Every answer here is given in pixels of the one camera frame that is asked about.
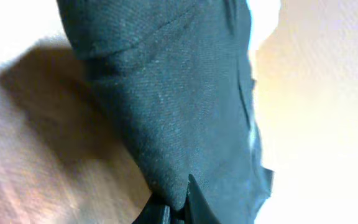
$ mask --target garment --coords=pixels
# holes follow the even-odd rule
[[[253,223],[269,197],[260,165],[240,0],[58,1],[88,81],[150,189],[182,219],[192,174],[221,223]]]

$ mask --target beige wall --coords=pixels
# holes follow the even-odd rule
[[[254,68],[264,164],[260,223],[358,223],[358,0],[284,0]]]

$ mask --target dark fabric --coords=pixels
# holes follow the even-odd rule
[[[94,93],[173,211],[193,174],[221,223],[252,223],[271,172],[250,148],[245,0],[59,0]]]

